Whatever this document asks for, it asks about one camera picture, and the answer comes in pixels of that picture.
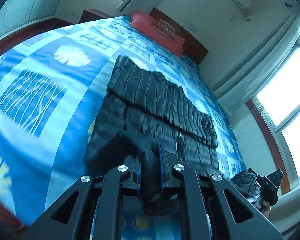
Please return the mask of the person's right hand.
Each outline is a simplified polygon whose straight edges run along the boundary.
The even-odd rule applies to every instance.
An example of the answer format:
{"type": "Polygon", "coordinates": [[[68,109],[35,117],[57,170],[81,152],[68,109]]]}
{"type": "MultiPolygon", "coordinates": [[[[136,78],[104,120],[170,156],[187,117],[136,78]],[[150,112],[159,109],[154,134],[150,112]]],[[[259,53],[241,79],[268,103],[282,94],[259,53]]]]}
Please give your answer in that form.
{"type": "Polygon", "coordinates": [[[255,207],[264,215],[264,217],[268,218],[270,212],[271,212],[271,205],[266,202],[265,200],[261,203],[257,203],[255,207]]]}

